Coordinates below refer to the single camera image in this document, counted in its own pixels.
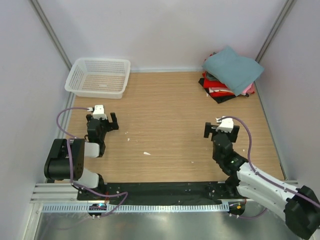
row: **wooden floor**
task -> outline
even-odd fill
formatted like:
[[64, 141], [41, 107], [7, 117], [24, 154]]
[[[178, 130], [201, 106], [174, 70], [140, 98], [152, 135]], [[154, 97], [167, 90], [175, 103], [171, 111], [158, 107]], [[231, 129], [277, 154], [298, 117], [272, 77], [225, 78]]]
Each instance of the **wooden floor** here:
[[[212, 159], [213, 144], [204, 129], [205, 122], [229, 115], [248, 125], [253, 163], [283, 180], [258, 95], [217, 104], [199, 85], [200, 77], [198, 72], [131, 73], [122, 99], [76, 97], [75, 107], [102, 104], [107, 114], [116, 113], [119, 124], [106, 134], [104, 156], [85, 159], [85, 167], [105, 182], [223, 181], [227, 176]], [[68, 131], [83, 137], [86, 114], [74, 110]], [[233, 148], [246, 156], [248, 143], [241, 127]]]

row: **teal towel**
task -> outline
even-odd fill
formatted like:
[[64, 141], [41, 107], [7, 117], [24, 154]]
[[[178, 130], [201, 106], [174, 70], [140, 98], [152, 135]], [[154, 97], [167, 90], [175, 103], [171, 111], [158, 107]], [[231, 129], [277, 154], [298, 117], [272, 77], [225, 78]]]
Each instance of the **teal towel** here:
[[255, 60], [239, 56], [229, 46], [207, 58], [202, 67], [225, 84], [236, 96], [241, 94], [265, 70]]

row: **white wall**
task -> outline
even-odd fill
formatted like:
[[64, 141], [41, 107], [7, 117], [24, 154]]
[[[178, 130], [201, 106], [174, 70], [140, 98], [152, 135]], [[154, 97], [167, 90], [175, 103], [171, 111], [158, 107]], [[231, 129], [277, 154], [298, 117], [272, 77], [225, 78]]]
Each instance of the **white wall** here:
[[0, 1], [0, 239], [20, 237], [42, 182], [68, 70], [27, 0]]
[[226, 45], [255, 58], [285, 0], [39, 0], [70, 61], [201, 70]]
[[320, 198], [320, 1], [297, 1], [266, 55], [257, 81], [289, 179]]

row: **laundry basket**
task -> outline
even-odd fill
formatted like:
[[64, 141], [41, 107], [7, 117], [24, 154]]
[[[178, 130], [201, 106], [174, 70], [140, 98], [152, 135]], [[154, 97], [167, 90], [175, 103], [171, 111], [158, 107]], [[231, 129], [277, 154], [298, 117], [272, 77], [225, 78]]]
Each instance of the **laundry basket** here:
[[121, 99], [129, 73], [128, 60], [79, 58], [73, 64], [64, 88], [79, 97]]

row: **purple cable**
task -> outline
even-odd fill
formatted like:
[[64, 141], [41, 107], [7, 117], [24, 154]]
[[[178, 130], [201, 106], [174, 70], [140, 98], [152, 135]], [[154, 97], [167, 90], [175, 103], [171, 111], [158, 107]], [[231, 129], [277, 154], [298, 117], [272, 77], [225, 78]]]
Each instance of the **purple cable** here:
[[102, 217], [106, 217], [110, 214], [112, 214], [115, 210], [117, 210], [117, 208], [119, 208], [121, 206], [121, 204], [124, 203], [124, 201], [126, 200], [127, 196], [128, 196], [128, 192], [127, 191], [124, 191], [124, 192], [121, 192], [121, 193], [118, 193], [118, 194], [114, 194], [114, 195], [105, 195], [105, 194], [101, 194], [99, 192], [96, 192], [96, 191], [93, 191], [92, 189], [86, 187], [86, 186], [82, 186], [80, 184], [77, 184], [77, 183], [74, 183], [74, 163], [73, 163], [73, 158], [72, 158], [72, 151], [71, 151], [71, 146], [70, 146], [70, 141], [71, 140], [74, 140], [74, 138], [69, 138], [67, 141], [66, 141], [66, 148], [68, 150], [68, 155], [69, 155], [69, 166], [70, 166], [70, 183], [73, 184], [74, 186], [80, 188], [80, 189], [85, 189], [97, 196], [100, 196], [100, 197], [104, 197], [104, 198], [115, 198], [115, 197], [120, 197], [122, 195], [125, 195], [124, 198], [121, 200], [121, 202], [114, 208], [112, 209], [111, 211], [105, 213], [105, 214], [102, 214], [101, 216]]
[[64, 109], [64, 110], [62, 110], [61, 112], [58, 113], [58, 115], [56, 116], [56, 119], [55, 119], [55, 123], [56, 123], [56, 125], [58, 126], [58, 128], [59, 128], [63, 133], [65, 133], [65, 134], [69, 135], [70, 137], [76, 139], [76, 138], [78, 138], [77, 136], [72, 135], [71, 133], [69, 133], [69, 132], [67, 132], [66, 130], [64, 130], [64, 129], [62, 128], [62, 126], [60, 125], [60, 123], [59, 123], [59, 117], [60, 117], [60, 115], [61, 115], [62, 113], [64, 113], [64, 112], [70, 111], [70, 110], [72, 110], [72, 109], [88, 110], [87, 107], [80, 107], [80, 106], [74, 106], [74, 107], [66, 108], [66, 109]]
[[276, 187], [278, 187], [278, 188], [280, 188], [280, 189], [282, 189], [282, 190], [285, 190], [285, 191], [287, 191], [287, 192], [289, 192], [289, 193], [291, 193], [291, 194], [297, 195], [298, 197], [300, 197], [300, 198], [308, 201], [309, 203], [313, 204], [313, 205], [316, 206], [317, 208], [320, 208], [320, 204], [318, 204], [317, 202], [311, 200], [310, 198], [308, 198], [308, 197], [306, 197], [306, 196], [304, 196], [304, 195], [302, 195], [302, 194], [300, 194], [300, 193], [298, 193], [298, 192], [296, 192], [296, 191], [293, 191], [293, 190], [291, 190], [291, 189], [288, 189], [288, 188], [286, 188], [286, 187], [284, 187], [284, 186], [282, 186], [282, 185], [279, 185], [279, 184], [277, 184], [276, 182], [274, 182], [274, 181], [268, 179], [267, 177], [263, 176], [262, 174], [260, 174], [260, 173], [255, 169], [254, 165], [253, 165], [252, 162], [251, 162], [251, 158], [250, 158], [251, 148], [252, 148], [252, 135], [251, 135], [251, 132], [250, 132], [248, 126], [247, 126], [240, 118], [235, 117], [235, 116], [224, 116], [224, 117], [222, 117], [222, 118], [220, 118], [220, 119], [221, 119], [221, 120], [222, 120], [222, 119], [234, 119], [234, 120], [237, 120], [237, 121], [238, 121], [239, 123], [241, 123], [241, 124], [243, 125], [243, 127], [245, 128], [246, 132], [248, 133], [248, 137], [249, 137], [249, 147], [248, 147], [248, 155], [247, 155], [248, 163], [249, 163], [252, 171], [253, 171], [256, 175], [258, 175], [260, 178], [264, 179], [264, 180], [267, 181], [268, 183], [270, 183], [270, 184], [272, 184], [272, 185], [274, 185], [274, 186], [276, 186]]
[[[97, 194], [97, 195], [99, 194], [99, 196], [100, 196], [100, 195], [108, 196], [108, 195], [104, 195], [104, 194], [100, 194], [100, 193], [98, 193], [98, 192], [92, 191], [90, 188], [88, 188], [87, 190], [90, 190], [90, 192], [92, 192], [92, 193], [94, 193], [94, 194]], [[120, 195], [120, 196], [125, 195], [125, 196], [124, 196], [124, 198], [121, 200], [121, 202], [120, 202], [114, 209], [112, 209], [111, 211], [108, 211], [108, 212], [106, 212], [106, 213], [104, 213], [104, 214], [101, 214], [101, 216], [100, 216], [101, 218], [106, 217], [106, 216], [109, 216], [109, 215], [111, 215], [115, 210], [117, 210], [117, 209], [124, 203], [124, 201], [126, 200], [126, 198], [127, 198], [127, 196], [128, 196], [128, 192], [125, 191], [125, 192], [119, 193], [119, 194], [117, 194], [117, 195]], [[87, 221], [87, 220], [90, 220], [90, 219], [92, 219], [92, 218], [91, 218], [91, 217], [87, 217], [87, 218], [81, 219], [80, 221], [76, 222], [76, 223], [73, 224], [72, 226], [68, 226], [68, 227], [56, 227], [55, 229], [61, 230], [61, 231], [69, 230], [69, 229], [72, 229], [72, 228], [76, 227], [77, 225], [79, 225], [79, 224], [81, 224], [81, 223], [83, 223], [83, 222], [85, 222], [85, 221]], [[45, 229], [44, 229], [44, 231], [43, 231], [43, 233], [42, 233], [42, 235], [41, 235], [41, 237], [40, 237], [40, 240], [43, 240], [43, 239], [44, 239], [44, 237], [45, 237], [45, 235], [46, 235], [46, 232], [48, 231], [49, 226], [50, 226], [51, 224], [52, 224], [52, 219], [47, 223], [47, 225], [46, 225], [46, 227], [45, 227]]]

